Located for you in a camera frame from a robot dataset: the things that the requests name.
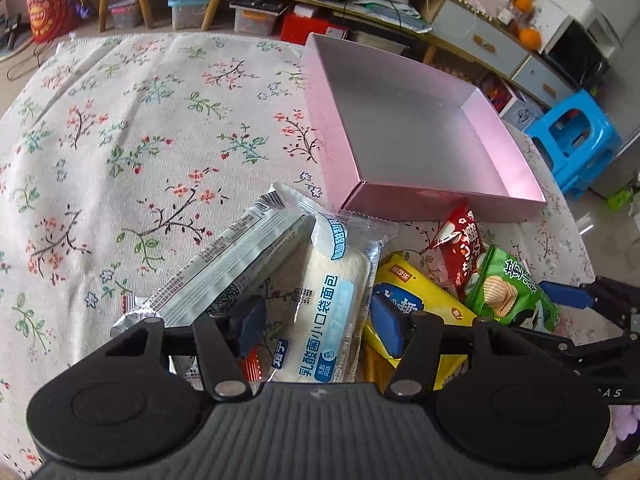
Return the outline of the green chips snack packet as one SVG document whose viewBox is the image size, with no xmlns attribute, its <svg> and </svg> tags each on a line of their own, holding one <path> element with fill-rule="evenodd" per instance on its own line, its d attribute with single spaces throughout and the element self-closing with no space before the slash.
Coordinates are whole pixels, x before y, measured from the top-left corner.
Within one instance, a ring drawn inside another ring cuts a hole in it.
<svg viewBox="0 0 640 480">
<path fill-rule="evenodd" d="M 517 258 L 495 245 L 480 256 L 465 289 L 464 304 L 478 316 L 490 316 L 506 326 L 551 333 L 560 309 Z"/>
</svg>

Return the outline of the white bread snack packet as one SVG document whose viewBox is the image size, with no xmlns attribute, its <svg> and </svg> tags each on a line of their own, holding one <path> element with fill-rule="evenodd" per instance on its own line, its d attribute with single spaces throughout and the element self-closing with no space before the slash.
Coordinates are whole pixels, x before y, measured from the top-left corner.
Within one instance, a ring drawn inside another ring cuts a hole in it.
<svg viewBox="0 0 640 480">
<path fill-rule="evenodd" d="M 351 382 L 364 321 L 393 222 L 333 211 L 272 186 L 306 222 L 295 248 L 259 287 L 267 321 L 257 356 L 265 382 Z"/>
</svg>

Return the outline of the red white snack packet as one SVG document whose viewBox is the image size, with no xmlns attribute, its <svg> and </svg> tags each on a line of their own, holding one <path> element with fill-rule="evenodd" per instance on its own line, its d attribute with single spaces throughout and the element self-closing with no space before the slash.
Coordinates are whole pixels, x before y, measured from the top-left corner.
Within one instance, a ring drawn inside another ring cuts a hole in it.
<svg viewBox="0 0 640 480">
<path fill-rule="evenodd" d="M 485 245 L 480 237 L 475 216 L 467 200 L 462 200 L 439 227 L 430 244 L 440 249 L 447 271 L 448 282 L 457 296 L 464 301 L 472 274 L 477 271 Z"/>
</svg>

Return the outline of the yellow snack packet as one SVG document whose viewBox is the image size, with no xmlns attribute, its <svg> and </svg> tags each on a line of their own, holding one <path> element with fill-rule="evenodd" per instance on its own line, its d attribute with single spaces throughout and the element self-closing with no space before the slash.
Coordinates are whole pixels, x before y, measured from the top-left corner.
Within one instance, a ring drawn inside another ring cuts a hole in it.
<svg viewBox="0 0 640 480">
<path fill-rule="evenodd" d="M 401 254 L 393 254 L 378 267 L 373 295 L 388 298 L 401 312 L 425 311 L 439 316 L 447 325 L 471 326 L 476 315 L 445 289 L 440 288 L 416 269 Z M 390 374 L 398 364 L 378 336 L 369 317 L 362 333 L 363 344 L 370 348 L 369 370 L 364 372 L 382 385 L 383 377 Z"/>
</svg>

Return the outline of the silver grey snack packet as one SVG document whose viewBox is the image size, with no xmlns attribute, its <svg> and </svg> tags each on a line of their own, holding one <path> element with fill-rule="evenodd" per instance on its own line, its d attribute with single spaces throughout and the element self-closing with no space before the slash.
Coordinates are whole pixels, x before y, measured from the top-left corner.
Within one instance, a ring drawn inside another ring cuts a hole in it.
<svg viewBox="0 0 640 480">
<path fill-rule="evenodd" d="M 209 310 L 226 313 L 252 294 L 314 227 L 306 197 L 273 183 L 141 307 L 111 328 L 115 337 L 145 318 L 161 318 L 167 327 L 186 327 Z"/>
</svg>

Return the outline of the blue plastic stool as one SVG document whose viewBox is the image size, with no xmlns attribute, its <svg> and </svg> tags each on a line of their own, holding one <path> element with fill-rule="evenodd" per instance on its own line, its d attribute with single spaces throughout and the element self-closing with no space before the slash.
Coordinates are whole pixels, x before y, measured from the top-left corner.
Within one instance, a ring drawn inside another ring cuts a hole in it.
<svg viewBox="0 0 640 480">
<path fill-rule="evenodd" d="M 580 90 L 525 129 L 562 193 L 578 200 L 602 174 L 622 139 L 590 93 Z"/>
</svg>

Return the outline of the pink cardboard box tray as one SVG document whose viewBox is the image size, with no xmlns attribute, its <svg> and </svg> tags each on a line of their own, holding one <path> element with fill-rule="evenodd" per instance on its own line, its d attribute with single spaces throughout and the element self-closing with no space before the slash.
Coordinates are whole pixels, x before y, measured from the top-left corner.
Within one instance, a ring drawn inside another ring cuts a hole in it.
<svg viewBox="0 0 640 480">
<path fill-rule="evenodd" d="M 480 221 L 520 223 L 546 199 L 479 88 L 410 58 L 309 36 L 309 121 L 328 203 L 392 221 L 442 221 L 468 203 Z"/>
</svg>

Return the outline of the black microwave oven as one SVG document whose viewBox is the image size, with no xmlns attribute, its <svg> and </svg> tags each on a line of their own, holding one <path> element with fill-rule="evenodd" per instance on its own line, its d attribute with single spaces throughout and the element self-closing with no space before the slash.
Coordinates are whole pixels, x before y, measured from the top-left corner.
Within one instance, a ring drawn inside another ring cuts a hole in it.
<svg viewBox="0 0 640 480">
<path fill-rule="evenodd" d="M 564 32 L 547 44 L 542 57 L 575 87 L 589 92 L 597 88 L 610 69 L 608 59 L 589 32 L 575 21 L 570 21 Z"/>
</svg>

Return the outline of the orange fruit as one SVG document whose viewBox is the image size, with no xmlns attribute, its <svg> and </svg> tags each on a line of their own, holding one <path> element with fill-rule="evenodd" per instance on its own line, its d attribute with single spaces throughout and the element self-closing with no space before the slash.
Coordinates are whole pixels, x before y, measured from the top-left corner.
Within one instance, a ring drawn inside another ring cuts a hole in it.
<svg viewBox="0 0 640 480">
<path fill-rule="evenodd" d="M 520 29 L 518 31 L 518 41 L 529 51 L 538 51 L 542 46 L 541 34 L 533 27 Z"/>
</svg>

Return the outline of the red shoe box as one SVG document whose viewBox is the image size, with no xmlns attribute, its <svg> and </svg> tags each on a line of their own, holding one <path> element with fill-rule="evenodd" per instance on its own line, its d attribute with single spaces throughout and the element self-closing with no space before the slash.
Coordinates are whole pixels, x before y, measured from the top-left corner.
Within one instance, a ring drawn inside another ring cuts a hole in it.
<svg viewBox="0 0 640 480">
<path fill-rule="evenodd" d="M 303 46 L 311 34 L 345 39 L 347 33 L 347 27 L 334 24 L 326 18 L 319 18 L 318 16 L 306 18 L 306 16 L 299 16 L 290 12 L 285 14 L 280 31 L 280 40 Z"/>
</svg>

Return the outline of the clear plastic storage bin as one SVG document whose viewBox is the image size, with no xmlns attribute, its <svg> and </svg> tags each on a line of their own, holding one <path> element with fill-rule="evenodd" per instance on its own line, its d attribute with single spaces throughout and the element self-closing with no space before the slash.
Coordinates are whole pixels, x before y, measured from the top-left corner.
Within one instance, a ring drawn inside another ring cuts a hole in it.
<svg viewBox="0 0 640 480">
<path fill-rule="evenodd" d="M 168 0 L 175 30 L 200 28 L 209 0 Z"/>
</svg>

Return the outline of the red round lantern bag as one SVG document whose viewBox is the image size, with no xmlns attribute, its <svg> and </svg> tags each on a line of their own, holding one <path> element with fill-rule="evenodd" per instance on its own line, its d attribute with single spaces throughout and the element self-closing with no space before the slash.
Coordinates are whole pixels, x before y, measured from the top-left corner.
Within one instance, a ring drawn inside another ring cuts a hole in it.
<svg viewBox="0 0 640 480">
<path fill-rule="evenodd" d="M 47 44 L 72 32 L 80 23 L 77 0 L 26 0 L 35 44 Z"/>
</svg>

